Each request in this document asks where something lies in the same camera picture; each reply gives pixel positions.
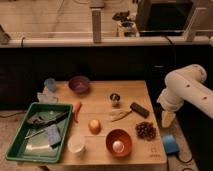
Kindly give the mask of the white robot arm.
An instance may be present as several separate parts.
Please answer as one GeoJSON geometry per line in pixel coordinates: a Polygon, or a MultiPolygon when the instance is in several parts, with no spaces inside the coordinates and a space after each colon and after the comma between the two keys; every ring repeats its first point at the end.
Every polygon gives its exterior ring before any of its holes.
{"type": "Polygon", "coordinates": [[[173,70],[166,75],[164,79],[166,87],[157,99],[163,108],[161,113],[163,128],[171,125],[176,118],[176,112],[185,101],[213,119],[213,90],[203,85],[206,78],[206,70],[198,64],[173,70]]]}

